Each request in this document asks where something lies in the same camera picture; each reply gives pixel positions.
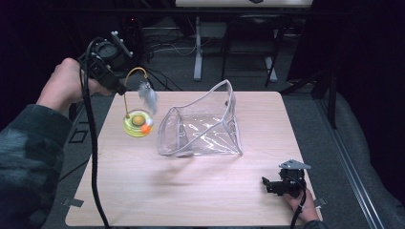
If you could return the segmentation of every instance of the tabletop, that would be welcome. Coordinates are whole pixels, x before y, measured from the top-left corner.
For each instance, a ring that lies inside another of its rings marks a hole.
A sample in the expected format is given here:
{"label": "tabletop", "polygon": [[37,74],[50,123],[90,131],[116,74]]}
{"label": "tabletop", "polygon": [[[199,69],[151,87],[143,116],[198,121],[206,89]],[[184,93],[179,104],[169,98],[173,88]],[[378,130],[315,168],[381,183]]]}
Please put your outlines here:
{"label": "tabletop", "polygon": [[252,3],[249,0],[176,0],[177,7],[206,8],[310,8],[312,0],[264,0]]}
{"label": "tabletop", "polygon": [[[123,130],[123,97],[116,95],[98,137],[98,192],[112,226],[289,225],[292,211],[283,198],[266,192],[262,177],[279,181],[279,164],[303,161],[280,94],[235,92],[243,154],[161,156],[158,128],[173,106],[205,92],[158,92],[154,129],[144,137]],[[129,109],[145,109],[127,93]],[[91,189],[91,162],[66,217],[70,226],[103,225]],[[306,174],[310,190],[311,184]]]}

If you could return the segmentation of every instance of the camera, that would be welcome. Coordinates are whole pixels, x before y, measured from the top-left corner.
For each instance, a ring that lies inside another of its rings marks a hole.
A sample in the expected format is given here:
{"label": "camera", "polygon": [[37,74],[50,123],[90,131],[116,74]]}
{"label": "camera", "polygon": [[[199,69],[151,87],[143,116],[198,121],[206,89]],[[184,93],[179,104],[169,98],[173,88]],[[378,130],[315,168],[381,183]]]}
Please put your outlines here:
{"label": "camera", "polygon": [[119,82],[119,71],[133,53],[129,52],[122,40],[119,39],[118,32],[111,32],[113,43],[103,39],[95,38],[89,45],[88,50],[83,53],[78,62],[89,77],[97,80],[103,87],[120,95],[125,94],[127,88]]}
{"label": "camera", "polygon": [[267,192],[277,194],[277,196],[290,194],[292,197],[298,198],[301,191],[307,188],[304,169],[310,169],[310,166],[291,159],[279,167],[282,168],[279,173],[281,181],[270,181],[262,177]]}

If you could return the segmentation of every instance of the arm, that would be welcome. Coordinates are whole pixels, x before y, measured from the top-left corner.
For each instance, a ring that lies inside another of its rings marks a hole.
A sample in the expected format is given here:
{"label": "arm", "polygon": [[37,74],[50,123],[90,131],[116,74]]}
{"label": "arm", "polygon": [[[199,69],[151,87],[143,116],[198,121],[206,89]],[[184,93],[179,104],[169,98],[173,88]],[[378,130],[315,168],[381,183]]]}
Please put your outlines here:
{"label": "arm", "polygon": [[[95,80],[90,92],[109,94]],[[72,123],[60,112],[81,99],[79,66],[67,58],[56,66],[35,105],[0,133],[0,225],[39,228],[53,205]]]}
{"label": "arm", "polygon": [[[284,200],[291,206],[293,212],[298,208],[300,204],[301,194],[298,198],[293,198],[292,196],[285,194],[283,195]],[[328,226],[320,220],[318,213],[316,212],[315,204],[313,202],[312,193],[309,189],[306,190],[307,200],[304,203],[301,214],[298,216],[303,222],[306,223],[304,229],[328,229]]]}

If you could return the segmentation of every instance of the hand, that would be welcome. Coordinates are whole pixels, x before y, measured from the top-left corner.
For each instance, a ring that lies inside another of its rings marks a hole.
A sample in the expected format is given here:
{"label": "hand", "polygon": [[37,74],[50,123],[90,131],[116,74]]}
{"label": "hand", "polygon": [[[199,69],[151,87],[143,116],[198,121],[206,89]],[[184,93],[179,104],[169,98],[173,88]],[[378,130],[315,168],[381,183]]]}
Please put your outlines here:
{"label": "hand", "polygon": [[[298,217],[303,220],[304,222],[309,222],[312,220],[319,220],[318,213],[316,212],[315,204],[313,203],[313,197],[312,193],[310,190],[306,190],[307,194],[307,200],[304,203],[304,207],[302,209],[302,213],[298,215]],[[301,198],[303,196],[303,193],[298,198],[294,198],[289,194],[284,194],[283,198],[286,200],[286,202],[291,206],[292,211],[295,212],[295,210],[298,208],[298,205],[301,202]]]}
{"label": "hand", "polygon": [[[54,69],[36,104],[63,112],[68,110],[72,103],[80,101],[83,95],[79,71],[80,67],[77,61],[72,58],[64,59]],[[89,91],[90,94],[111,94],[108,89],[102,87],[92,78],[89,78]]]}

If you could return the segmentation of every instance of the clear plastic bag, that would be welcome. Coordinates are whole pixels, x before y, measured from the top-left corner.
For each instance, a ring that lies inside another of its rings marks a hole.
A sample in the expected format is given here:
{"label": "clear plastic bag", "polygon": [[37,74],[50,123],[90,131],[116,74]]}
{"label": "clear plastic bag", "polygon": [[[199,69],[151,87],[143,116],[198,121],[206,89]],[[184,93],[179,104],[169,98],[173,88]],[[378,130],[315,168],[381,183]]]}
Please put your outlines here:
{"label": "clear plastic bag", "polygon": [[172,107],[159,127],[159,154],[241,155],[235,103],[232,86],[224,80],[196,101]]}

